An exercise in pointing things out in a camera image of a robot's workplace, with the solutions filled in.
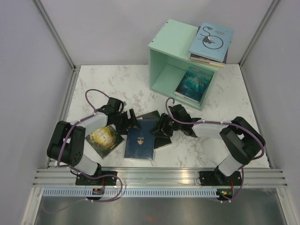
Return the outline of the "navy blue book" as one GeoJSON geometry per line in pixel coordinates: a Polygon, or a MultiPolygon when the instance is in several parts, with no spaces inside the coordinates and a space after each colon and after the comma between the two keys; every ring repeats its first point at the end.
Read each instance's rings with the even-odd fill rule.
{"type": "Polygon", "coordinates": [[[124,158],[153,160],[155,136],[151,130],[156,121],[142,119],[137,122],[139,127],[128,131],[124,158]]]}

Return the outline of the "teal ocean cover book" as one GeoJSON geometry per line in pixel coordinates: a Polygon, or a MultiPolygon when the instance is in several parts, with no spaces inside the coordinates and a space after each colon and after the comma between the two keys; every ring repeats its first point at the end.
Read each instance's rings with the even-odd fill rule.
{"type": "Polygon", "coordinates": [[[213,74],[211,73],[206,73],[197,68],[189,67],[175,89],[174,94],[196,103],[200,103],[212,78],[213,74]]]}

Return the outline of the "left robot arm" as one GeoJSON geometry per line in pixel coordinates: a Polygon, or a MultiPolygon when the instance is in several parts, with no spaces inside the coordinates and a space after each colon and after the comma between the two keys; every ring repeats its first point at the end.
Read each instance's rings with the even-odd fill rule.
{"type": "Polygon", "coordinates": [[[48,145],[47,156],[56,160],[58,167],[69,166],[86,176],[90,184],[98,185],[103,178],[102,168],[84,154],[85,138],[108,125],[115,127],[119,135],[127,135],[130,128],[139,129],[134,110],[123,110],[124,102],[109,97],[106,105],[98,109],[93,107],[93,113],[83,119],[74,123],[59,121],[48,145]]]}

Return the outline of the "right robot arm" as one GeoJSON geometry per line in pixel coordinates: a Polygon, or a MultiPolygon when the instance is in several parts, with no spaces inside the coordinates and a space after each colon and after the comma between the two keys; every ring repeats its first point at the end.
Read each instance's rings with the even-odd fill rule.
{"type": "Polygon", "coordinates": [[[174,131],[195,138],[222,140],[229,150],[229,155],[213,171],[199,172],[202,186],[241,185],[239,169],[265,153],[264,138],[243,117],[229,122],[208,121],[192,118],[182,105],[169,106],[151,133],[166,138],[172,137],[174,131]]]}

